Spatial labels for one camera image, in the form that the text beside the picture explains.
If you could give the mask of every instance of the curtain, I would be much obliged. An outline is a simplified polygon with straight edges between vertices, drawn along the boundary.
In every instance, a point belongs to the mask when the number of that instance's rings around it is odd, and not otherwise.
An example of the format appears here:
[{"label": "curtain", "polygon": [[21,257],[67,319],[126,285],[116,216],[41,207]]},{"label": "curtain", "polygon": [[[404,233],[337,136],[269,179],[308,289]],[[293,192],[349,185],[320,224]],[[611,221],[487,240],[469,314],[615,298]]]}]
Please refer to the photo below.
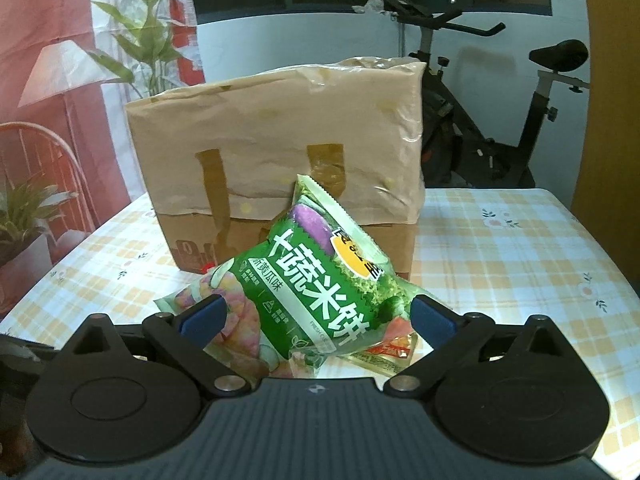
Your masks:
[{"label": "curtain", "polygon": [[1,0],[0,319],[145,192],[124,104],[204,81],[192,0]]}]

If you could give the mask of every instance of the white wall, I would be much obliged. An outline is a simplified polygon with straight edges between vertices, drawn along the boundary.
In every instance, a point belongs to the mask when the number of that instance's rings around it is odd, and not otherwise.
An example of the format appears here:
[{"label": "white wall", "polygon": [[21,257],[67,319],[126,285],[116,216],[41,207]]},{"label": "white wall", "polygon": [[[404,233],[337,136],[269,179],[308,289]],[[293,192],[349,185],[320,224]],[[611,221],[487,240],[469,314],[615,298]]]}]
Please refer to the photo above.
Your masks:
[{"label": "white wall", "polygon": [[[507,29],[493,38],[450,30],[435,33],[433,63],[451,64],[444,81],[488,137],[516,144],[536,87],[538,67],[529,51],[575,38],[589,45],[585,0],[552,0],[553,16],[470,12],[457,23]],[[420,32],[409,26],[407,51],[417,50]],[[251,75],[301,63],[335,62],[353,56],[398,55],[398,26],[375,14],[280,14],[198,26],[207,81]],[[587,63],[572,76],[588,81]],[[540,187],[571,203],[582,156],[588,91],[575,94],[555,84],[551,106],[559,109],[540,134],[531,169]]]}]

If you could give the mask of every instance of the snack bag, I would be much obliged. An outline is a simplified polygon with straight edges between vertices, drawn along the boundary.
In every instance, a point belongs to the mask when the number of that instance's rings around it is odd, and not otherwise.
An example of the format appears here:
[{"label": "snack bag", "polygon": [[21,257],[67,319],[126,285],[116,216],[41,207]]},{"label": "snack bag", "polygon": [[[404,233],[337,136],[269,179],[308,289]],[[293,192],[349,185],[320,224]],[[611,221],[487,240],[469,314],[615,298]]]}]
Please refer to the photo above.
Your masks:
[{"label": "snack bag", "polygon": [[408,335],[420,293],[321,186],[299,175],[292,208],[264,242],[156,304],[177,314],[223,296],[226,325],[205,351],[254,381],[312,375],[328,356]]},{"label": "snack bag", "polygon": [[343,356],[342,359],[377,374],[393,377],[411,364],[417,342],[418,335],[414,332],[384,341],[363,352]]}]

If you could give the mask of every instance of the yellow checkered tablecloth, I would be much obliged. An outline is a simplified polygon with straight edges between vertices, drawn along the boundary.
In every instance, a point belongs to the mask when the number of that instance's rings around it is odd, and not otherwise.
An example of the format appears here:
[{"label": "yellow checkered tablecloth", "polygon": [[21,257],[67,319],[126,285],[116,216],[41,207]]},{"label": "yellow checkered tablecloth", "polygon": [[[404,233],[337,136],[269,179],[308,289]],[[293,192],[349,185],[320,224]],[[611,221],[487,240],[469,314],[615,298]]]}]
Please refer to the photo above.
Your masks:
[{"label": "yellow checkered tablecloth", "polygon": [[[143,196],[72,251],[0,324],[61,346],[86,316],[116,324],[157,311],[152,300],[193,281],[178,270]],[[498,323],[547,314],[602,386],[611,418],[595,459],[616,478],[640,473],[640,300],[615,264],[550,193],[427,190],[412,280],[459,313]],[[418,348],[420,357],[428,346]],[[342,360],[323,376],[369,375]]]}]

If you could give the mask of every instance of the bike seat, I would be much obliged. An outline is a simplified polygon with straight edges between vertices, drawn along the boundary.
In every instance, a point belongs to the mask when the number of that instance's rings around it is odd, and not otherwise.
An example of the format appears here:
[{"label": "bike seat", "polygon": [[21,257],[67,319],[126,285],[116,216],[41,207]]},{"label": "bike seat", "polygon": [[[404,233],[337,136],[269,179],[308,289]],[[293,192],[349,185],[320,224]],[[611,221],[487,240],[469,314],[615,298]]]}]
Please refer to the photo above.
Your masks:
[{"label": "bike seat", "polygon": [[589,59],[589,51],[579,40],[566,40],[529,52],[529,59],[554,72],[571,72]]}]

